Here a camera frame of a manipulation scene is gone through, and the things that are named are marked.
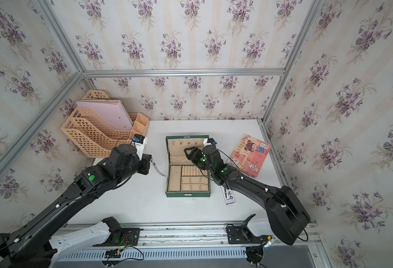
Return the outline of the green jewelry box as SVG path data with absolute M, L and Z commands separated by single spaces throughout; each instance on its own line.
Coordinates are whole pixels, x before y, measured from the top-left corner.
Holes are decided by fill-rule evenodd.
M 169 160 L 166 181 L 168 198 L 208 198 L 211 196 L 210 176 L 201 171 L 185 155 L 185 149 L 202 149 L 207 135 L 167 136 L 166 147 Z

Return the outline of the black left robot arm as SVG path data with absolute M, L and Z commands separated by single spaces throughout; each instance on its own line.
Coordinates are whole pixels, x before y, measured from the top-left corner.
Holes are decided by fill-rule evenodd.
M 122 230 L 114 217 L 94 226 L 56 235 L 79 211 L 105 192 L 125 185 L 132 175 L 147 175 L 152 156 L 143 148 L 123 144 L 97 165 L 86 168 L 52 204 L 12 233 L 0 234 L 1 268 L 50 268 L 63 257 L 102 244 Z

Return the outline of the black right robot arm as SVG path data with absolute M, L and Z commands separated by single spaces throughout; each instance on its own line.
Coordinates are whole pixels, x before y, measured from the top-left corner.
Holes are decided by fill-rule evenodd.
M 310 215 L 290 187 L 278 188 L 248 177 L 226 164 L 215 145 L 189 147 L 184 153 L 201 171 L 207 171 L 217 185 L 241 193 L 264 208 L 274 236 L 284 244 L 294 245 L 310 223 Z

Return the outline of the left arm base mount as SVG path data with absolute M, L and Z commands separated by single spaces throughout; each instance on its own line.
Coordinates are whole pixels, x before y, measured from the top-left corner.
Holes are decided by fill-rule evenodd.
M 94 247 L 102 246 L 137 246 L 140 228 L 123 227 L 114 217 L 102 220 L 108 226 L 109 236 L 103 243 L 95 244 Z

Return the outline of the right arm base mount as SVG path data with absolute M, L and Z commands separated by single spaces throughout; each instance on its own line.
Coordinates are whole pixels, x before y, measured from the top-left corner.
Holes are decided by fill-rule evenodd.
M 270 240 L 270 236 L 261 234 L 260 236 L 254 235 L 249 229 L 249 223 L 254 219 L 256 214 L 248 216 L 240 226 L 227 224 L 225 231 L 227 233 L 228 243 L 230 245 L 236 244 L 261 244 Z

